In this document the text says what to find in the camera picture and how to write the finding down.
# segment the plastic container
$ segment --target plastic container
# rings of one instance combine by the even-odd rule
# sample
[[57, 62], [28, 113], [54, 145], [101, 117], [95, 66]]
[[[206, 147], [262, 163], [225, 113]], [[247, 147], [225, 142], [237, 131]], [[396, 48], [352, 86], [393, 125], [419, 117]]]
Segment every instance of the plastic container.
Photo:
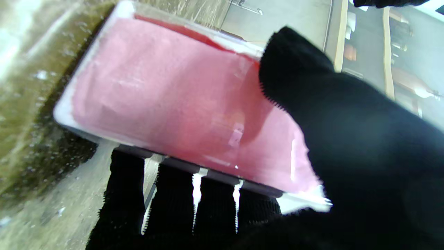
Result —
[[[147, 35], [145, 26], [156, 31], [152, 33], [153, 40], [162, 37], [159, 34], [165, 37], [172, 35], [172, 32], [185, 34], [188, 38], [170, 49], [174, 51], [183, 46], [184, 41], [187, 46], [201, 46], [202, 53], [218, 56], [220, 72], [194, 75], [182, 72], [181, 75], [177, 73], [180, 71], [179, 65], [178, 69], [172, 69], [166, 76], [160, 76], [167, 81], [161, 81], [159, 84], [162, 85], [150, 89], [150, 84], [154, 85], [149, 82], [147, 72], [154, 77], [159, 69], [162, 70], [161, 65], [159, 68], [151, 65], [150, 69], [142, 73], [141, 77], [144, 78], [140, 85], [135, 81], [125, 81], [123, 87], [122, 84], [116, 85], [121, 89], [107, 88], [109, 86], [103, 85], [104, 82], [119, 82], [127, 76], [119, 75], [117, 70], [95, 71], [93, 64], [111, 61], [107, 60], [109, 53], [105, 52], [106, 49], [114, 48], [116, 54], [121, 53], [121, 49], [113, 47], [111, 37], [121, 36], [124, 48], [129, 46], [124, 39], [125, 34], [116, 35], [117, 27], [125, 28], [125, 25], [132, 22], [124, 19], [149, 23], [134, 22], [142, 27], [139, 29], [141, 36]], [[177, 58], [186, 59], [187, 56], [183, 54], [178, 52]], [[91, 141], [97, 141], [100, 137], [116, 141], [121, 144], [120, 150], [141, 157], [148, 157], [153, 152], [159, 153], [167, 156], [166, 164], [191, 173], [205, 173], [207, 177], [232, 185], [243, 180], [242, 188], [274, 197], [285, 195], [328, 209], [331, 203], [319, 192], [320, 182], [306, 156], [308, 150], [301, 130], [288, 114], [272, 106], [260, 92], [257, 71], [261, 55], [262, 49], [255, 45], [148, 5], [122, 1], [117, 4], [78, 65], [55, 107], [54, 117], [58, 123]], [[136, 54], [135, 60], [150, 62], [155, 60], [155, 56], [151, 58]], [[205, 63], [199, 60], [187, 66], [192, 67], [192, 70], [205, 69]], [[178, 85], [177, 81], [170, 80], [169, 74], [177, 74], [184, 85], [189, 85]], [[210, 87], [202, 84], [203, 79], [213, 79], [211, 77], [214, 75], [217, 77]], [[234, 82], [233, 86], [219, 81], [221, 77], [225, 77], [227, 83]], [[147, 85], [148, 90], [137, 90]], [[192, 87], [202, 89], [202, 93], [181, 94], [177, 90]], [[169, 92], [163, 95], [159, 89]], [[133, 96], [128, 93], [141, 101], [137, 105], [129, 105]]]

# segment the pink package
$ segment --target pink package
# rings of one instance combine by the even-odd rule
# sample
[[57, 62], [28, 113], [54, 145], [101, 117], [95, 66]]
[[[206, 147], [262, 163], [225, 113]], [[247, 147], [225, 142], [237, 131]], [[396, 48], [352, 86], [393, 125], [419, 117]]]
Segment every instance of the pink package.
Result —
[[117, 19], [72, 103], [102, 137], [290, 193], [319, 184], [299, 126], [261, 93], [257, 61], [156, 24]]

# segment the plastic wrap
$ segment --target plastic wrap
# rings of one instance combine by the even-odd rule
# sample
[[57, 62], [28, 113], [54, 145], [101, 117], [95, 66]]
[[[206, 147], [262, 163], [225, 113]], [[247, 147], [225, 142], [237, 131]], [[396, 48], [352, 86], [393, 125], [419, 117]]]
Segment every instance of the plastic wrap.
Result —
[[117, 5], [55, 108], [56, 120], [84, 135], [171, 156], [244, 179], [273, 196], [307, 195], [320, 182], [302, 131], [265, 99], [262, 50], [148, 6]]

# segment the wall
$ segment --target wall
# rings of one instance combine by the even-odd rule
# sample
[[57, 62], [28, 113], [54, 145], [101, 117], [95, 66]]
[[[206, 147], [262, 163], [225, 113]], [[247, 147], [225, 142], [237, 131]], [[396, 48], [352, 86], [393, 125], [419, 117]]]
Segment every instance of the wall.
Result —
[[247, 0], [244, 6], [260, 8], [263, 15], [232, 5], [222, 29], [265, 47], [273, 32], [290, 26], [322, 49], [330, 0]]

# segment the gloved hand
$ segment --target gloved hand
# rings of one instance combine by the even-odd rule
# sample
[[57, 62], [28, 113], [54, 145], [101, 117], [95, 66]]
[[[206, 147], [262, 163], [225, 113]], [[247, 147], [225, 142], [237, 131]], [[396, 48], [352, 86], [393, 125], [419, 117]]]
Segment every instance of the gloved hand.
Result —
[[444, 134], [372, 86], [335, 73], [290, 28], [261, 60], [264, 94], [300, 125], [331, 212], [297, 220], [356, 249], [444, 245]]

